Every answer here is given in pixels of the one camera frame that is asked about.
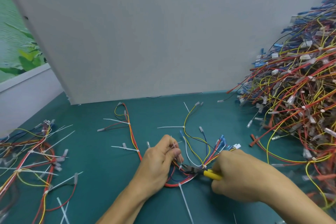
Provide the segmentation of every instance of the green table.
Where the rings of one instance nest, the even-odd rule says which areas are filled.
[[[190,135],[201,137],[199,126],[202,126],[211,145],[224,134],[228,144],[240,143],[242,150],[266,161],[266,154],[258,146],[249,147],[251,142],[249,135],[251,133],[261,135],[258,131],[259,121],[254,122],[250,128],[246,127],[256,113],[256,108],[251,108],[251,105],[239,107],[235,102],[236,96],[223,103],[217,103],[217,100],[225,97],[227,95],[223,93],[203,93],[125,100],[141,154],[143,155],[147,149],[146,141],[154,146],[164,134],[172,135],[181,141],[180,128],[157,129],[157,127],[182,126],[187,115],[183,102],[191,109],[200,101],[204,102],[203,106],[190,116],[186,125]],[[69,202],[67,216],[70,223],[95,223],[132,179],[139,165],[136,152],[111,147],[121,146],[122,143],[126,143],[128,147],[132,146],[128,128],[97,132],[97,129],[112,124],[112,121],[103,118],[115,118],[114,109],[118,102],[71,106],[62,93],[21,126],[31,129],[45,119],[55,119],[57,127],[73,124],[49,139],[53,144],[75,130],[72,135],[54,147],[56,154],[62,154],[65,149],[69,149],[69,158],[62,164],[63,170],[52,182],[54,185],[58,184],[75,172],[84,171],[78,177],[76,191]],[[193,139],[190,143],[201,158],[206,156],[203,143]],[[185,156],[184,143],[180,145]],[[302,159],[302,146],[293,139],[274,141],[270,145],[270,150],[294,160]],[[35,160],[35,157],[30,157],[27,164]],[[271,163],[278,162],[271,158]],[[1,182],[4,182],[9,175],[8,172],[0,177]],[[32,174],[25,173],[22,177],[28,182],[38,183]],[[280,220],[267,205],[242,204],[216,195],[212,193],[210,184],[209,179],[197,177],[183,185],[183,192],[195,224],[234,223],[233,213],[238,224],[270,224]],[[31,223],[39,207],[43,188],[24,184],[20,184],[19,187],[19,201],[10,210],[5,223]],[[70,186],[50,192],[46,200],[47,208],[58,206],[57,197],[60,197],[62,202],[66,201],[71,192]],[[60,223],[61,218],[60,209],[46,213],[45,223]],[[179,188],[163,188],[150,198],[135,223],[190,223]]]

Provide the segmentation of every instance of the hand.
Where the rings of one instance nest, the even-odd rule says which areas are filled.
[[[242,150],[222,151],[212,170],[223,177],[212,182],[213,192],[237,201],[266,202],[272,190],[295,186],[274,167]]]
[[[177,141],[165,135],[156,146],[146,150],[130,186],[141,191],[146,199],[151,197],[165,185],[175,158],[184,161]]]

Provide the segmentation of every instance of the person's left hand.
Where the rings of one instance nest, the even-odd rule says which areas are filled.
[[[177,141],[165,135],[156,146],[146,150],[130,186],[144,193],[144,197],[151,197],[165,185],[170,164],[175,158],[184,161]]]

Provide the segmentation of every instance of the forearm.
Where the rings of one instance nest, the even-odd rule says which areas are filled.
[[[335,221],[310,200],[295,184],[271,189],[265,203],[287,224],[335,224]]]
[[[130,184],[96,224],[132,224],[145,201],[142,192]]]

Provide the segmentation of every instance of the yellow handle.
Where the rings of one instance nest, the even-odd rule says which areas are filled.
[[[208,171],[204,171],[204,176],[217,181],[220,181],[222,179],[220,175],[215,174],[211,169],[209,169]]]

